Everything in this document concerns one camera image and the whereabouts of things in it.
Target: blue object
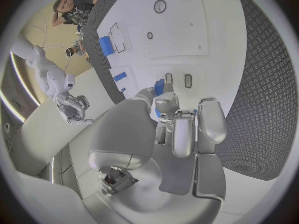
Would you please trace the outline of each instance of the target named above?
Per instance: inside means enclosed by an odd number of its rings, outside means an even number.
[[[113,79],[114,79],[115,81],[119,81],[119,80],[121,80],[121,79],[124,78],[124,77],[127,77],[127,75],[126,75],[125,72],[118,74],[117,76],[113,77]]]
[[[156,91],[157,96],[162,95],[164,89],[164,79],[157,81],[154,85],[154,89]]]
[[[156,115],[157,115],[157,117],[160,118],[161,113],[157,110],[157,108],[155,108],[155,111],[156,111]]]
[[[111,40],[109,36],[103,36],[99,39],[100,46],[104,53],[104,56],[109,56],[114,53],[113,46],[111,44]]]

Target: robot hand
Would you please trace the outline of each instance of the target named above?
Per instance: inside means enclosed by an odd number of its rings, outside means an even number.
[[[75,76],[65,74],[54,62],[45,57],[45,51],[33,46],[22,34],[19,35],[11,51],[26,60],[35,70],[35,79],[40,88],[57,102],[58,109],[68,124],[92,124],[92,119],[84,120],[89,103],[85,96],[73,97],[68,93],[75,85]]]

